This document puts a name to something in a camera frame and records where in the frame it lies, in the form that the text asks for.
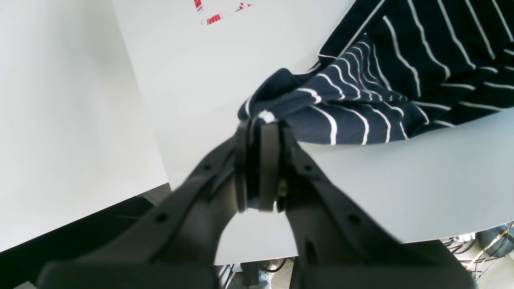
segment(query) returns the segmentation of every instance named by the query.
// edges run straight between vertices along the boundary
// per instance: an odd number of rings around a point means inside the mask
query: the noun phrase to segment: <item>navy striped shirt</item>
[[[514,106],[514,2],[357,0],[304,75],[273,74],[240,119],[299,141],[404,140]]]

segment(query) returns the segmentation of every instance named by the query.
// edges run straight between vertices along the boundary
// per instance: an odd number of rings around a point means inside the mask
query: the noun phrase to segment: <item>sticker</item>
[[[241,0],[194,0],[196,11],[202,25],[211,25],[238,11],[253,6],[251,2]]]

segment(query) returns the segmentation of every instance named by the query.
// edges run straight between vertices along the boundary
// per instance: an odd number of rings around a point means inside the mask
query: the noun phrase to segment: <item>white backdrop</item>
[[[167,182],[109,1],[1,1],[0,43],[0,251]]]

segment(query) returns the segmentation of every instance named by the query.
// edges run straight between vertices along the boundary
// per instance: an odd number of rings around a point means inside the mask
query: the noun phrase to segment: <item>yellow cable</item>
[[[475,258],[473,258],[471,260],[471,263],[469,263],[469,265],[466,267],[466,270],[470,270],[471,269],[471,266],[473,265],[473,263],[478,260],[482,254],[487,251],[487,249],[489,249],[492,245],[494,245],[501,237],[503,237],[503,235],[507,234],[507,232],[509,232],[510,229],[512,229],[514,227],[514,222],[512,223],[512,225],[510,226],[510,228],[507,228],[505,231],[503,231],[503,233],[499,234],[498,236],[496,236],[496,238],[494,238],[491,243],[489,245],[487,245],[487,247],[485,247],[482,251],[480,251],[477,256]]]

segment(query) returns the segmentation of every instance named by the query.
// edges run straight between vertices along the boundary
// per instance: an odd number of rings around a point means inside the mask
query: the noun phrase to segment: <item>shirt fabric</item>
[[[514,106],[512,0],[357,0],[306,74],[280,69],[238,117],[297,140],[405,140]]]

